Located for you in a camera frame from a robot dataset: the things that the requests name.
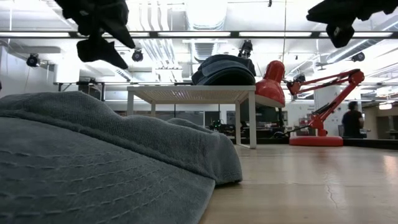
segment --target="gray towel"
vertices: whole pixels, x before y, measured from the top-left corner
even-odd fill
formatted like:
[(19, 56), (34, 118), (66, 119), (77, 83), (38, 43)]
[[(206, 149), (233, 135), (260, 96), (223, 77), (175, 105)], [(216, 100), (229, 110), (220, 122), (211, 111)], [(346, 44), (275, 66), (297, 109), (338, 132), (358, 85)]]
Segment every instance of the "gray towel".
[(0, 99), (0, 223), (197, 223), (242, 179), (231, 141), (80, 92)]

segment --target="ceiling duct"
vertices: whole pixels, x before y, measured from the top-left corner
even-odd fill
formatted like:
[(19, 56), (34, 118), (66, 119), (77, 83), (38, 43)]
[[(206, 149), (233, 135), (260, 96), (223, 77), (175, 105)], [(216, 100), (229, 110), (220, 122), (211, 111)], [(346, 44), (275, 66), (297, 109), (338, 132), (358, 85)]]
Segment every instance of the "ceiling duct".
[[(226, 0), (186, 0), (188, 30), (223, 30), (226, 18)], [(192, 53), (201, 62), (217, 53), (217, 43), (194, 43)]]
[[(398, 16), (394, 16), (383, 22), (381, 25), (375, 27), (372, 31), (391, 31), (396, 32), (398, 31)], [(329, 56), (327, 56), (326, 61), (327, 63), (336, 63), (342, 61), (344, 59), (350, 58), (361, 51), (383, 41), (382, 39), (369, 39), (369, 40), (354, 40), (351, 44), (347, 47), (343, 47), (339, 49)]]

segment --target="black object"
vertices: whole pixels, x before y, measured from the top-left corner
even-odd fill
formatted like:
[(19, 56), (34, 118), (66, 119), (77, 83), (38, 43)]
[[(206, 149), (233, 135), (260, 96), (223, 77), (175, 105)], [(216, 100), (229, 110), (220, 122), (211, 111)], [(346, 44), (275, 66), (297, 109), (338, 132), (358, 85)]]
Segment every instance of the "black object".
[(208, 57), (192, 75), (194, 85), (254, 85), (254, 64), (233, 55)]
[(251, 40), (244, 40), (242, 47), (239, 50), (238, 57), (249, 58), (253, 50)]
[(365, 60), (365, 54), (360, 52), (360, 53), (354, 55), (353, 57), (351, 57), (351, 60), (353, 62), (362, 62), (363, 60)]
[(337, 48), (347, 45), (354, 35), (352, 24), (356, 18), (368, 20), (372, 14), (394, 12), (397, 0), (324, 0), (308, 11), (307, 19), (328, 24), (326, 32)]
[(39, 66), (39, 55), (38, 54), (30, 54), (29, 58), (26, 60), (26, 64), (29, 67), (37, 68)]
[(127, 30), (129, 9), (125, 0), (55, 0), (63, 9), (66, 19), (78, 24), (78, 32), (90, 36), (78, 43), (78, 55), (83, 62), (104, 60), (114, 66), (127, 69), (127, 64), (114, 49), (114, 44), (102, 38), (105, 32), (133, 49), (134, 42)]
[(142, 55), (141, 49), (135, 50), (132, 54), (132, 60), (135, 62), (140, 62), (142, 59), (144, 59), (144, 56)]

